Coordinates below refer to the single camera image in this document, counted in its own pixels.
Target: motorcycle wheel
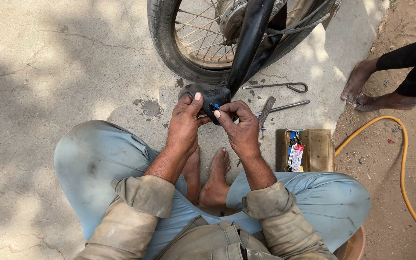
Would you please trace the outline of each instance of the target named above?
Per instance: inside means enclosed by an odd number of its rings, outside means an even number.
[[[184,79],[218,84],[229,75],[247,0],[147,0],[153,44],[163,62]],[[324,0],[287,2],[287,27],[318,8]],[[332,6],[330,1],[301,27],[311,24]],[[312,28],[284,35],[263,68],[296,47]]]

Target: toolbox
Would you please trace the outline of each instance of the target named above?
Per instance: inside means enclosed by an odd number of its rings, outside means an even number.
[[[304,172],[335,172],[335,148],[331,130],[307,129],[275,131],[275,171],[288,172],[290,134],[299,133],[304,145],[302,168]]]

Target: khaki shirt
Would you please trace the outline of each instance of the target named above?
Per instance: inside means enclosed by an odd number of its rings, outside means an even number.
[[[118,197],[76,260],[141,259],[159,218],[171,217],[174,186],[166,180],[146,175],[112,181],[111,185]],[[251,235],[228,221],[209,225],[197,216],[153,259],[337,259],[304,220],[295,196],[281,181],[249,192],[242,198],[242,209],[259,219],[262,234]]]

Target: rolled-up sleeve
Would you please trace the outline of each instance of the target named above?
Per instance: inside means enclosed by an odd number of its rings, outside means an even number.
[[[259,219],[271,254],[287,260],[336,260],[314,228],[304,220],[296,197],[281,181],[242,198],[242,209]]]
[[[174,185],[153,175],[111,183],[118,194],[74,259],[141,259],[159,218],[170,218]]]

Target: hand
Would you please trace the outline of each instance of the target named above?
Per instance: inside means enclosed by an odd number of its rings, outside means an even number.
[[[210,122],[209,117],[197,118],[203,106],[203,96],[200,92],[195,94],[194,99],[185,94],[173,109],[166,148],[177,153],[190,156],[195,152],[198,145],[198,128]]]
[[[258,145],[259,123],[256,116],[243,101],[235,101],[219,107],[214,116],[226,130],[229,142],[242,160],[261,157]],[[235,124],[231,117],[238,117]]]

